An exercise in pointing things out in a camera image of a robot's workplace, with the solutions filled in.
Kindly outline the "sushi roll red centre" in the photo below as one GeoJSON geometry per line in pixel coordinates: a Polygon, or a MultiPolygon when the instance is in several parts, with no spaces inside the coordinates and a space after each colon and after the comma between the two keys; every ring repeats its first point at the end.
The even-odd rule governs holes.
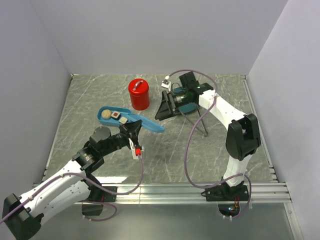
{"type": "Polygon", "coordinates": [[[118,121],[121,118],[121,113],[118,111],[113,111],[111,113],[111,118],[118,121]]]}

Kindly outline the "white steamed bun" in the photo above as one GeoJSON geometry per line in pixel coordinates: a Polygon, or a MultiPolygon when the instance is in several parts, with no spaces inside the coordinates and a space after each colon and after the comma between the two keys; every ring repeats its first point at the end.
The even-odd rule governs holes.
{"type": "Polygon", "coordinates": [[[101,112],[101,117],[105,120],[109,120],[112,117],[112,111],[109,109],[105,109],[101,112]]]}

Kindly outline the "blue lunch box lid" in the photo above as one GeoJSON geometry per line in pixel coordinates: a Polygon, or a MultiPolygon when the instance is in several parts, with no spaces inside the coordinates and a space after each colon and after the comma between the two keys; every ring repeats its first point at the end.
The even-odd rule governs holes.
{"type": "Polygon", "coordinates": [[[135,122],[138,120],[142,121],[142,127],[147,129],[148,131],[155,132],[155,133],[163,133],[165,131],[165,128],[152,120],[150,120],[147,117],[144,117],[142,115],[134,114],[134,113],[128,113],[128,112],[122,112],[121,113],[125,118],[128,120],[135,122]]]}

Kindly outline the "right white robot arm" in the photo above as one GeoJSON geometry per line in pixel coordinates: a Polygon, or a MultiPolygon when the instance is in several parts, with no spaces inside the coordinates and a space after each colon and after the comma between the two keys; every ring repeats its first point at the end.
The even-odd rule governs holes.
{"type": "Polygon", "coordinates": [[[246,178],[246,170],[251,157],[261,146],[261,135],[258,118],[253,114],[246,114],[218,94],[215,83],[200,84],[195,77],[196,70],[181,69],[179,71],[182,91],[178,93],[163,91],[161,103],[155,119],[162,121],[177,115],[180,107],[194,103],[205,109],[205,112],[194,123],[193,129],[207,114],[212,114],[225,127],[225,148],[229,154],[228,164],[222,180],[213,187],[223,185],[220,189],[222,197],[232,200],[238,195],[238,187],[246,178]]]}

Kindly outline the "sushi roll white centre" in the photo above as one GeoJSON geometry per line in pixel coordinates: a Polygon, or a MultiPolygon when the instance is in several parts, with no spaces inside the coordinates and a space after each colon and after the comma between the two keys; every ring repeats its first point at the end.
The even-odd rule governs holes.
{"type": "Polygon", "coordinates": [[[120,123],[120,124],[126,124],[127,122],[128,122],[129,120],[126,118],[126,117],[124,117],[124,116],[121,116],[120,117],[120,119],[118,120],[118,122],[120,123]]]}

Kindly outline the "blue lunch box base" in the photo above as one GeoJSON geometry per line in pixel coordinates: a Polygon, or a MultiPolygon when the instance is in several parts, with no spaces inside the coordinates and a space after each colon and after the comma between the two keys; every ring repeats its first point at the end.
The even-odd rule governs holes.
{"type": "Polygon", "coordinates": [[[104,110],[110,110],[112,112],[116,111],[120,113],[121,117],[125,117],[128,119],[127,115],[131,114],[132,111],[128,108],[123,108],[123,107],[115,107],[115,106],[103,106],[99,109],[98,113],[97,113],[97,119],[99,121],[100,124],[102,125],[106,125],[106,126],[113,126],[113,127],[119,127],[120,126],[120,122],[117,119],[113,119],[112,117],[109,119],[104,119],[102,117],[102,112],[104,110]]]}

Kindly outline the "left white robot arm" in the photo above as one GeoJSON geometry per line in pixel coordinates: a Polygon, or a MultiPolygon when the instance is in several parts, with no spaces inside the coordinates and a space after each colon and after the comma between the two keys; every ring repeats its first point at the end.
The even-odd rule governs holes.
{"type": "Polygon", "coordinates": [[[94,130],[71,160],[50,178],[21,195],[10,194],[3,202],[2,219],[17,240],[29,240],[50,218],[77,202],[102,206],[107,198],[115,200],[116,188],[105,188],[93,176],[104,164],[104,157],[129,148],[132,157],[142,160],[138,136],[142,121],[119,126],[112,134],[106,126],[94,130]]]}

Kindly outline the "red round cup lid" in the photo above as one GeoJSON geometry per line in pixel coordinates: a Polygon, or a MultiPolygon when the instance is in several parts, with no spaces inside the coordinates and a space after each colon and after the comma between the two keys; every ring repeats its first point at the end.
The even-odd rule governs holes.
{"type": "Polygon", "coordinates": [[[133,96],[142,96],[149,92],[149,84],[142,78],[133,79],[128,84],[128,92],[133,96]]]}

